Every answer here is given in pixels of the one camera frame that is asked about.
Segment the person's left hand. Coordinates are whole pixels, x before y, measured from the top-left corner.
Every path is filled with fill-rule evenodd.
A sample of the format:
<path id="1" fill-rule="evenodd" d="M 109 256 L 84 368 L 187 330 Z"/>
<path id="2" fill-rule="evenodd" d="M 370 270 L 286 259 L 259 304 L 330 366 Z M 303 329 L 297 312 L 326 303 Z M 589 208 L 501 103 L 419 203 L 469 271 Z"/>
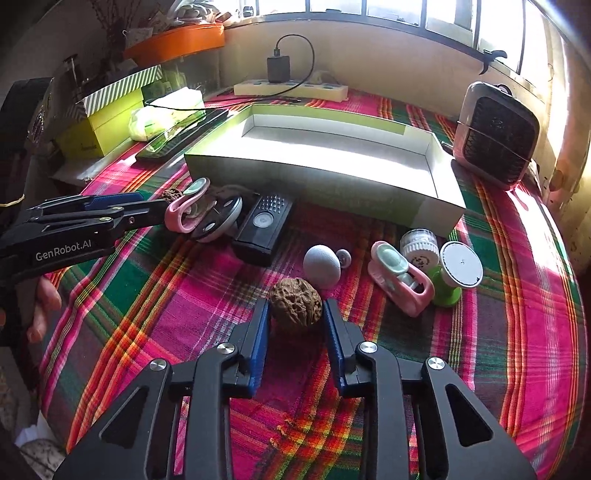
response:
<path id="1" fill-rule="evenodd" d="M 39 343 L 44 338 L 50 314 L 60 310 L 61 306 L 62 300 L 58 290 L 49 279 L 42 276 L 37 283 L 32 324 L 27 330 L 30 343 Z"/>

